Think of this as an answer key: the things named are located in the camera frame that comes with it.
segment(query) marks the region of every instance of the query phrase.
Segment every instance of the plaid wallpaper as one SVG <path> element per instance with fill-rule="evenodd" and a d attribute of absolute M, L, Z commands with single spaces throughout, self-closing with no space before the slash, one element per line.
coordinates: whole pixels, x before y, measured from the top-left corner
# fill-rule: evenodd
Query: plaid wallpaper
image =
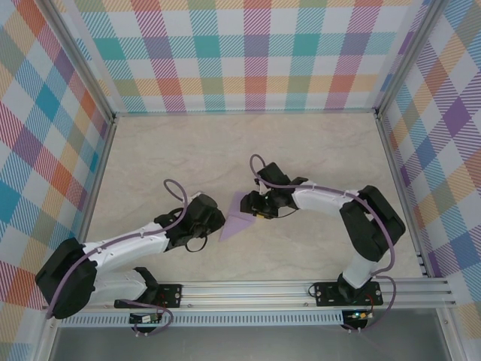
<path fill-rule="evenodd" d="M 421 2 L 56 0 L 111 104 L 130 113 L 372 108 Z"/>
<path fill-rule="evenodd" d="M 381 86 L 381 90 L 377 94 L 376 101 L 374 102 L 373 108 L 378 108 L 381 101 L 383 100 L 386 89 L 391 83 L 392 77 L 394 76 L 394 74 L 396 74 L 396 71 L 398 71 L 399 65 L 401 64 L 401 62 L 404 59 L 404 56 L 406 55 L 407 47 L 409 47 L 409 45 L 411 44 L 411 41 L 413 41 L 414 35 L 416 34 L 416 31 L 418 30 L 419 26 L 424 20 L 424 16 L 428 11 L 428 8 L 431 2 L 432 0 L 423 0 L 422 5 L 418 10 L 418 13 L 416 14 L 416 17 L 414 18 L 414 21 L 411 24 L 409 31 L 407 32 L 406 38 L 404 38 L 403 44 L 401 45 L 398 53 L 396 54 L 395 61 L 392 63 L 391 68 L 389 69 L 389 73 L 386 76 L 386 79 L 384 80 L 383 85 Z"/>
<path fill-rule="evenodd" d="M 481 353 L 480 0 L 448 4 L 387 115 L 423 244 Z"/>
<path fill-rule="evenodd" d="M 38 336 L 34 277 L 79 230 L 106 129 L 34 0 L 0 0 L 1 361 Z"/>

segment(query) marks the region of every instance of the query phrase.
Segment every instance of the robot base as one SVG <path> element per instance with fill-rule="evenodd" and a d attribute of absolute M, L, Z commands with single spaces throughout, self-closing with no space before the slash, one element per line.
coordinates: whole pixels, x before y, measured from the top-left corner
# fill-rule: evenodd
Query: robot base
<path fill-rule="evenodd" d="M 318 307 L 325 306 L 381 306 L 383 304 L 383 294 L 379 283 L 369 281 L 363 287 L 359 295 L 348 302 L 339 293 L 338 282 L 316 282 L 313 284 Z"/>
<path fill-rule="evenodd" d="M 149 270 L 145 267 L 136 267 L 134 270 L 141 274 L 145 280 L 147 289 L 135 301 L 148 305 L 157 305 L 164 308 L 179 308 L 182 300 L 182 284 L 158 284 Z M 113 306 L 115 308 L 141 308 L 129 305 L 117 299 Z"/>

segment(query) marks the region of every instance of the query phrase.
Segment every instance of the purple cloth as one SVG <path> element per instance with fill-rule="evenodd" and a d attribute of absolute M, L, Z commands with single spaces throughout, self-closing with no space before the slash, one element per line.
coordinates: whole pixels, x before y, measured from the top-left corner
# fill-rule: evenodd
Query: purple cloth
<path fill-rule="evenodd" d="M 219 242 L 225 241 L 233 235 L 244 231 L 254 224 L 256 218 L 250 214 L 241 212 L 241 200 L 247 193 L 236 192 L 232 197 L 231 206 L 228 209 L 227 219 L 219 238 Z"/>

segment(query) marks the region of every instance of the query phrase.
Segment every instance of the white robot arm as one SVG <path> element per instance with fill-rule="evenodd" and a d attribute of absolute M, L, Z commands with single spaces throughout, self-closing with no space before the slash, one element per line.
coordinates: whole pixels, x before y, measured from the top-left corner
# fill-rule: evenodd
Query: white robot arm
<path fill-rule="evenodd" d="M 352 262 L 337 279 L 337 292 L 347 304 L 355 303 L 356 299 L 363 297 L 365 286 L 376 271 L 378 262 L 389 252 L 389 245 L 379 225 L 363 205 L 346 194 L 359 197 L 375 210 L 394 245 L 405 233 L 406 227 L 381 192 L 372 186 L 366 186 L 363 190 L 347 190 L 344 194 L 318 190 L 315 183 L 306 178 L 297 177 L 290 181 L 274 162 L 257 174 L 270 184 L 289 187 L 270 188 L 256 179 L 259 191 L 244 196 L 240 210 L 267 219 L 278 217 L 281 207 L 318 211 L 340 217 L 351 238 L 355 254 Z"/>
<path fill-rule="evenodd" d="M 182 210 L 177 208 L 162 214 L 144 227 L 115 238 L 85 244 L 79 244 L 75 238 L 63 241 L 35 277 L 49 304 L 57 288 L 61 287 L 53 316 L 66 318 L 86 305 L 113 305 L 119 299 L 158 303 L 159 285 L 146 268 L 135 268 L 129 272 L 112 271 L 139 257 L 167 252 L 175 247 L 184 246 L 192 252 L 188 246 L 192 238 L 204 238 L 205 246 L 207 236 L 225 223 L 217 203 L 203 193 L 191 198 L 184 218 L 178 220 Z M 170 225 L 173 228 L 162 231 Z M 118 243 L 105 247 L 112 241 Z M 65 274 L 82 257 L 87 258 L 62 284 Z"/>

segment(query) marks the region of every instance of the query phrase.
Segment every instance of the table surface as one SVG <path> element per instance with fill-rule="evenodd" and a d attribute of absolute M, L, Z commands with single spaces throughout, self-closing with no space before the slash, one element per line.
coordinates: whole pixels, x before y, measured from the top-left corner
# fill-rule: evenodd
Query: table surface
<path fill-rule="evenodd" d="M 119 120 L 88 241 L 132 231 L 180 207 L 162 185 L 166 178 L 189 194 L 205 192 L 226 214 L 235 192 L 255 189 L 252 153 L 276 162 L 291 179 L 341 190 L 374 185 L 404 218 L 372 114 L 128 117 Z M 312 211 L 258 219 L 226 241 L 219 236 L 212 234 L 202 252 L 177 248 L 122 269 L 145 266 L 158 281 L 332 279 L 354 253 L 340 218 Z M 395 253 L 389 275 L 421 276 L 408 233 Z"/>

